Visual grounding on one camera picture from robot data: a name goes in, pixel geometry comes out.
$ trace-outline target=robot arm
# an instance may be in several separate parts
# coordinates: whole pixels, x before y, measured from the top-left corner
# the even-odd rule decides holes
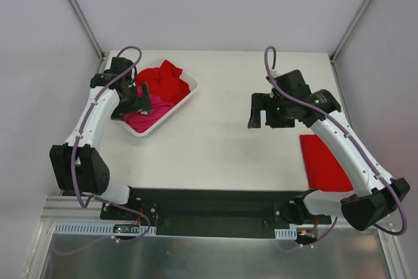
[[[308,190],[297,197],[294,204],[290,204],[283,213],[284,218],[301,224],[307,214],[344,217],[354,228],[363,231],[393,212],[396,209],[395,200],[381,178],[390,182],[400,200],[410,190],[409,184],[403,178],[395,180],[373,158],[352,130],[332,94],[327,90],[312,93],[299,70],[278,76],[274,81],[290,97],[284,97],[276,88],[268,94],[253,94],[248,128],[261,127],[261,111],[264,110],[266,125],[273,128],[294,127],[295,120],[302,122],[328,146],[353,185],[353,191],[346,193]],[[327,117],[301,103],[320,108]],[[343,133],[335,122],[344,126],[349,133]],[[362,148],[380,176],[367,164],[350,137]]]
[[[103,90],[129,67],[132,67],[131,71]],[[128,201],[129,187],[110,177],[109,169],[98,149],[110,119],[122,120],[124,114],[131,112],[151,113],[148,87],[146,83],[141,85],[143,95],[139,97],[135,86],[136,75],[132,61],[114,57],[110,69],[91,79],[89,99],[74,131],[64,145],[53,145],[50,150],[50,159],[60,189],[74,191],[71,154],[76,146],[75,171],[80,192],[101,195],[102,199],[116,204],[125,204]]]

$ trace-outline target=red towel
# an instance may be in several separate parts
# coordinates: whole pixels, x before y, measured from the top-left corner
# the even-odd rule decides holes
[[[310,188],[327,192],[353,191],[343,168],[317,135],[301,135],[300,144]]]
[[[189,84],[180,80],[183,69],[164,60],[160,68],[149,68],[138,73],[137,86],[148,83],[150,94],[159,96],[162,101],[177,105],[190,93]]]

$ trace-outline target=white tabletop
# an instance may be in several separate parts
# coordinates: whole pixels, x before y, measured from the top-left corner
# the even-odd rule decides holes
[[[135,60],[137,52],[123,56]],[[199,90],[146,138],[109,123],[100,154],[113,178],[135,188],[308,189],[299,135],[310,129],[298,122],[247,129],[251,94],[271,89],[262,52],[144,51],[138,69],[161,57],[195,78]],[[300,69],[312,91],[327,89],[340,101],[327,54],[279,52],[276,68]]]

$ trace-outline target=metal sheet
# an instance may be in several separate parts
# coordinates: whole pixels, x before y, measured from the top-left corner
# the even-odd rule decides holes
[[[97,237],[54,238],[57,250],[65,252]],[[51,258],[49,253],[41,278],[390,278],[376,230],[335,229],[313,249],[281,250],[294,245],[235,238],[148,237],[131,244],[104,240],[75,255]]]

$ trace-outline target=white bin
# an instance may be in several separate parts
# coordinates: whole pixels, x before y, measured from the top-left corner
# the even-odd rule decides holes
[[[148,68],[157,68],[157,67],[160,67],[163,64],[164,60],[165,60],[164,58],[159,58],[159,59],[155,60],[154,62],[152,62],[151,64],[149,64],[148,66],[144,67],[142,70],[148,69]],[[172,107],[170,111],[168,111],[164,116],[162,116],[158,121],[156,121],[145,132],[141,132],[141,133],[136,132],[132,127],[130,127],[124,121],[120,121],[120,120],[115,120],[115,121],[117,123],[119,123],[120,125],[122,125],[122,127],[124,127],[126,130],[128,130],[129,132],[131,132],[136,137],[145,137],[146,135],[149,135],[153,130],[155,130],[157,127],[159,127],[169,116],[171,116],[172,114],[174,114],[176,112],[176,110],[178,110],[180,107],[184,106],[185,103],[197,91],[197,85],[198,84],[197,84],[196,80],[194,78],[192,78],[191,76],[189,76],[187,74],[187,72],[186,72],[185,69],[183,69],[182,75],[180,75],[180,79],[183,80],[184,82],[186,82],[187,84],[189,84],[190,93],[186,97],[184,97],[176,106]]]

